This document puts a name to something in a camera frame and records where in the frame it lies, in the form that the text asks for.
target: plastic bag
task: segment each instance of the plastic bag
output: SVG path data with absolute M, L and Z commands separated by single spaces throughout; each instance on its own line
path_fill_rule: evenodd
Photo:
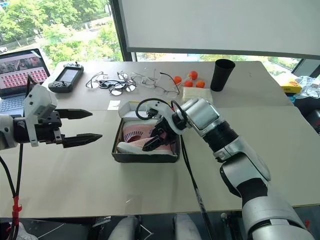
M 320 98 L 320 80 L 309 76 L 300 76 L 296 79 L 296 82 L 302 88 L 300 93 L 294 95 L 296 99 Z

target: projector screen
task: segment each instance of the projector screen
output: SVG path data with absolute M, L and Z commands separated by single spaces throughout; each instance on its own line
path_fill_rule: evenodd
M 119 0 L 128 52 L 320 59 L 320 0 Z

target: yellow object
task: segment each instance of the yellow object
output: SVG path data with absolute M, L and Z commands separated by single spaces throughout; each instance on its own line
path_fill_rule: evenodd
M 275 80 L 285 93 L 298 94 L 301 92 L 301 86 L 292 76 L 289 78 L 279 76 Z

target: window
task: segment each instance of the window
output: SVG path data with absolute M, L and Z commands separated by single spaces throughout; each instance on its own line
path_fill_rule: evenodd
M 138 61 L 179 61 L 203 62 L 229 59 L 232 61 L 260 61 L 273 77 L 283 73 L 291 73 L 301 60 L 300 58 L 276 56 L 247 56 L 247 55 L 222 55 L 222 54 L 190 54 L 190 53 L 136 53 Z
M 0 8 L 0 54 L 40 48 L 61 61 L 122 61 L 109 0 L 8 0 Z

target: black cup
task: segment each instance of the black cup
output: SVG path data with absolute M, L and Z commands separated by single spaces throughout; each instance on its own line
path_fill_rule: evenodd
M 218 59 L 215 61 L 214 73 L 210 88 L 215 92 L 220 92 L 224 86 L 236 64 L 228 59 Z

